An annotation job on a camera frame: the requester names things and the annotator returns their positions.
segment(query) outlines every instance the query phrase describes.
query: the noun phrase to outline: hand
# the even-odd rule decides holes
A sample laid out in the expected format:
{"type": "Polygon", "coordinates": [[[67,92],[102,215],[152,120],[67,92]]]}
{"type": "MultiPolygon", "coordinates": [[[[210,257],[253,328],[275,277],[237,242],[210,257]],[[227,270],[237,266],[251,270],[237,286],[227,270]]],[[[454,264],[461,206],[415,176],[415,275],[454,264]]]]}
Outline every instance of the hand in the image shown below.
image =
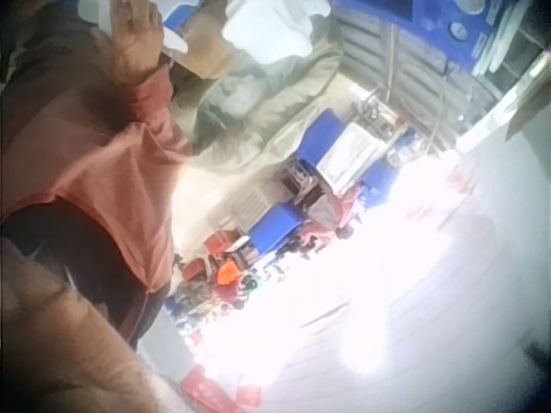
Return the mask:
{"type": "Polygon", "coordinates": [[[111,27],[112,80],[122,87],[137,86],[158,67],[163,18],[149,0],[111,0],[111,27]]]}

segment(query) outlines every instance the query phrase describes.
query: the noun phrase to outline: salmon-colored shirt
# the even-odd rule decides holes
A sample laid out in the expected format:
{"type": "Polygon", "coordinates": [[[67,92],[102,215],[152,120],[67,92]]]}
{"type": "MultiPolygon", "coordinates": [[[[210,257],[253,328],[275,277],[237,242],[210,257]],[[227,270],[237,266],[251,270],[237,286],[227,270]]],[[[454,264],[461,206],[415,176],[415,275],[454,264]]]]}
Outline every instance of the salmon-colored shirt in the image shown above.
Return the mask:
{"type": "MultiPolygon", "coordinates": [[[[21,105],[26,93],[40,95],[33,87],[18,92],[21,105]]],[[[121,91],[129,110],[120,131],[99,121],[93,107],[112,102],[94,101],[93,88],[90,96],[81,89],[60,93],[23,126],[12,128],[4,118],[8,135],[16,132],[3,148],[2,220],[32,204],[67,200],[107,231],[147,291],[158,291],[172,274],[170,201],[189,154],[170,120],[171,94],[167,67],[121,91]]],[[[9,110],[16,123],[16,108],[9,110]]]]}

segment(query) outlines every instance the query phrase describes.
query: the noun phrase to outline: person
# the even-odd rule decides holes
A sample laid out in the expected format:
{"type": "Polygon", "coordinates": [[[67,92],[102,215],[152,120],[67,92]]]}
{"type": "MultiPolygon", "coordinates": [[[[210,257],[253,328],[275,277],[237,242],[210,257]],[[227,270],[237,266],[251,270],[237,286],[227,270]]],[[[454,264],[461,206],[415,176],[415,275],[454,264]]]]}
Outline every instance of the person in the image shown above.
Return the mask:
{"type": "Polygon", "coordinates": [[[60,3],[22,23],[2,92],[2,231],[136,347],[170,288],[170,198],[189,156],[162,18],[112,0],[109,40],[60,3]]]}
{"type": "Polygon", "coordinates": [[[321,184],[324,193],[307,211],[309,220],[299,229],[300,245],[307,247],[316,239],[322,246],[337,237],[349,239],[354,230],[349,225],[360,185],[350,187],[342,197],[337,197],[328,185],[321,184]]]}
{"type": "Polygon", "coordinates": [[[1,411],[186,413],[79,293],[2,238],[1,411]]]}

